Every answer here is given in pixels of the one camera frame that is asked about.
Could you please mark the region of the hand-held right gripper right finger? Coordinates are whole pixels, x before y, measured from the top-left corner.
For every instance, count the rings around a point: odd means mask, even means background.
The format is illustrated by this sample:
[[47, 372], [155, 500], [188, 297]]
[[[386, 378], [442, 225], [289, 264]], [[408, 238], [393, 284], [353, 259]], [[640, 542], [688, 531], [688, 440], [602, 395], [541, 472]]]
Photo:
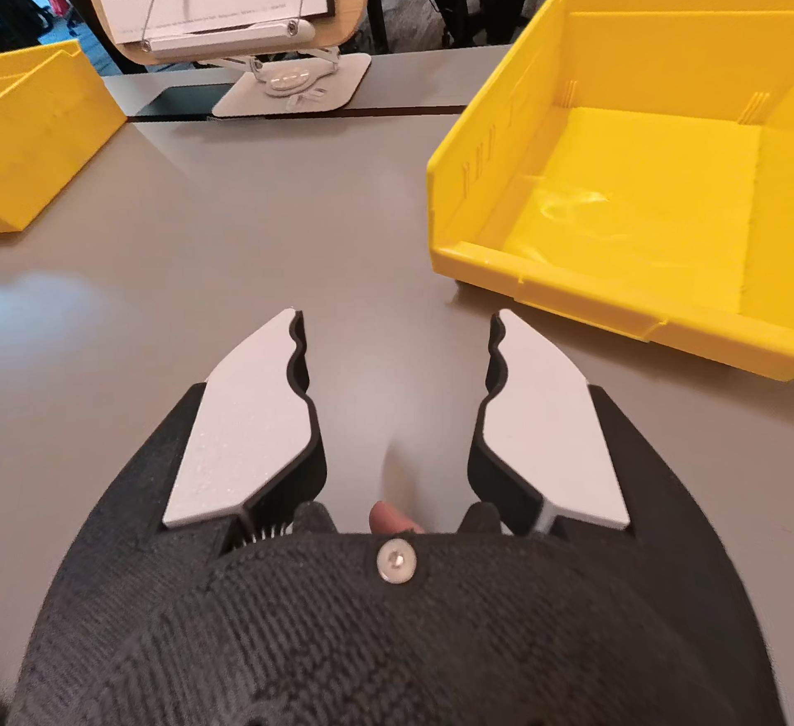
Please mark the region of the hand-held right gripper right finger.
[[474, 493], [512, 535], [549, 534], [559, 518], [627, 529], [587, 378], [507, 308], [491, 316], [488, 353], [467, 467]]

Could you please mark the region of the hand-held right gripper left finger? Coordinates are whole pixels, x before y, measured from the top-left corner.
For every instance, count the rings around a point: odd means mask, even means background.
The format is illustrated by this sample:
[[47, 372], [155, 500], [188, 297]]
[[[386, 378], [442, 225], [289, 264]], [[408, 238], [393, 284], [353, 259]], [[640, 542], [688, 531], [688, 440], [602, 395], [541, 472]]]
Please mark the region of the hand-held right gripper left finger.
[[205, 381], [166, 528], [228, 516], [282, 529], [321, 493], [326, 461], [309, 397], [303, 313], [285, 308], [237, 345]]

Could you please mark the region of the yellow plastic bin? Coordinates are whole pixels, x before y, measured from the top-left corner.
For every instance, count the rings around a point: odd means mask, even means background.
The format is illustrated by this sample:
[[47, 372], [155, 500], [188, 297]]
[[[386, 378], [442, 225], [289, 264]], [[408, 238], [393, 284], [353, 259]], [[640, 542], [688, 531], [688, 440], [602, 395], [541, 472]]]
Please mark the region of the yellow plastic bin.
[[78, 42], [1, 55], [1, 233], [23, 232], [126, 122]]
[[433, 269], [793, 375], [792, 0], [546, 0], [426, 171]]

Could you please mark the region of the person's right hand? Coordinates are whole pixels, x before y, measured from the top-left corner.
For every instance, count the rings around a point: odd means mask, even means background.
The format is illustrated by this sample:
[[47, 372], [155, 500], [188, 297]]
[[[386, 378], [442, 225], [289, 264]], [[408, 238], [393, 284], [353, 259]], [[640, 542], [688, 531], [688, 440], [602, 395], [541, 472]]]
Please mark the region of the person's right hand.
[[424, 529], [396, 507], [384, 501], [373, 504], [368, 523], [373, 535], [396, 535], [399, 533], [424, 533]]

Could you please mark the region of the dark teal flat pad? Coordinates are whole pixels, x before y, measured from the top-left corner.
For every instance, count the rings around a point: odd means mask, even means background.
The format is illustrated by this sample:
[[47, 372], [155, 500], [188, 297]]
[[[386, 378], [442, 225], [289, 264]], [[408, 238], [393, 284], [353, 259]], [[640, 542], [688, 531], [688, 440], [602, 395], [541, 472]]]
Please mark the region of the dark teal flat pad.
[[233, 83], [172, 86], [165, 88], [136, 115], [147, 121], [194, 121], [213, 116], [216, 104], [232, 89]]

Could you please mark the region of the white metal stand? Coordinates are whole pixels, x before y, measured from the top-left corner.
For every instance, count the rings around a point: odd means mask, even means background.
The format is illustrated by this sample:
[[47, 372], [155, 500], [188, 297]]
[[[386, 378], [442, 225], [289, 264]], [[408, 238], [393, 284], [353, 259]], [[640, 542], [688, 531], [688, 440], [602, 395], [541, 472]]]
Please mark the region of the white metal stand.
[[315, 28], [291, 17], [223, 30], [141, 38], [155, 58], [174, 57], [241, 74], [212, 109], [217, 119], [326, 113], [346, 106], [372, 57], [313, 43]]

